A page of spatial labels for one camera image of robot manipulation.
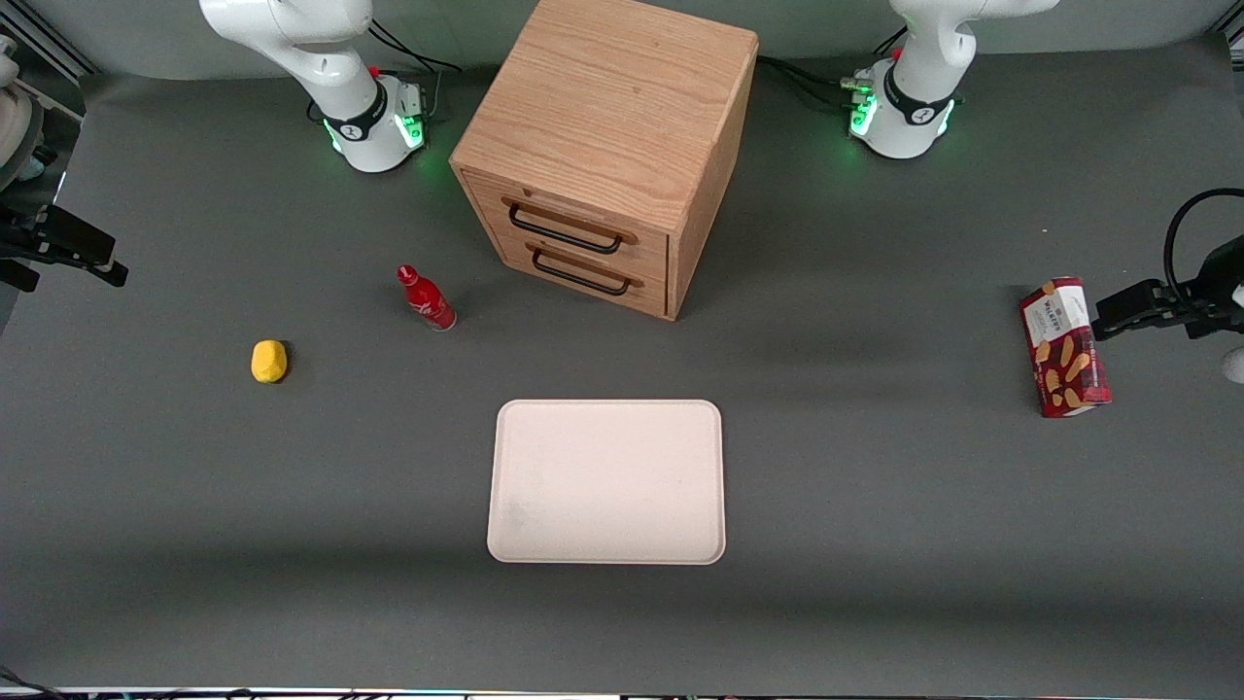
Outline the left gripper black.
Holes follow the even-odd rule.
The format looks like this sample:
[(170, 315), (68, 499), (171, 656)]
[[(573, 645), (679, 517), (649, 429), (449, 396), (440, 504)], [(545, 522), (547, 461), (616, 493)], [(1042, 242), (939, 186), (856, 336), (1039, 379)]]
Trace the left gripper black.
[(1146, 328), (1186, 327), (1189, 338), (1204, 338), (1213, 333), (1243, 333), (1242, 283), (1243, 239), (1237, 236), (1214, 247), (1194, 279), (1177, 282), (1174, 271), (1174, 242), (1164, 240), (1164, 282), (1147, 279), (1120, 291), (1117, 297), (1107, 297), (1093, 307), (1097, 318), (1092, 322), (1093, 341), (1105, 342), (1121, 333)]

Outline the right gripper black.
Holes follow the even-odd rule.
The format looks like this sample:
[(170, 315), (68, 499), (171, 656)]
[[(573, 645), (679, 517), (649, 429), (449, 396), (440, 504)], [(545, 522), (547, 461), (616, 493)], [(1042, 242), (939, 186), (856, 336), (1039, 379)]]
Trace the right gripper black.
[(114, 288), (127, 283), (129, 270), (113, 259), (116, 240), (103, 230), (49, 205), (46, 242), (52, 247), (41, 252), (44, 242), (32, 226), (31, 218), (1, 205), (1, 283), (22, 293), (35, 292), (41, 275), (22, 262), (76, 267)]

